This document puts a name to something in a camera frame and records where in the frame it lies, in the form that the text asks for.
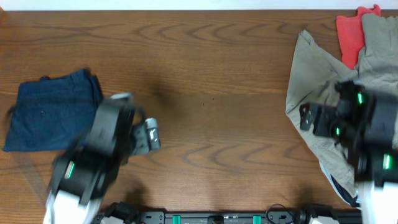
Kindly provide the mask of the navy blue shorts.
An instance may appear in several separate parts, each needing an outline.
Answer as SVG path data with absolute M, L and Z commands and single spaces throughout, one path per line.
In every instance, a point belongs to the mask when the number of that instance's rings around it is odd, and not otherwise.
M 5 152 L 37 152 L 67 149 L 90 129 L 103 94 L 96 76 L 81 69 L 60 78 L 41 77 L 19 85 Z

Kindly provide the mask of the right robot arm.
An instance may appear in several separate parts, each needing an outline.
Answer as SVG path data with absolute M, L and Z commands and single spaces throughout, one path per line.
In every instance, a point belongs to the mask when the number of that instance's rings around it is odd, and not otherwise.
M 397 97 L 352 81 L 335 85 L 336 106 L 300 106 L 300 129 L 348 150 L 363 223 L 397 223 Z

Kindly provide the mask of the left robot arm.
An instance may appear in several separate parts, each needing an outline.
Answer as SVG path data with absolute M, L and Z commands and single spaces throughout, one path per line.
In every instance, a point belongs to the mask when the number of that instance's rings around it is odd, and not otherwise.
M 91 223 L 120 167 L 150 150 L 145 112 L 133 95 L 105 98 L 88 132 L 54 160 L 44 223 Z

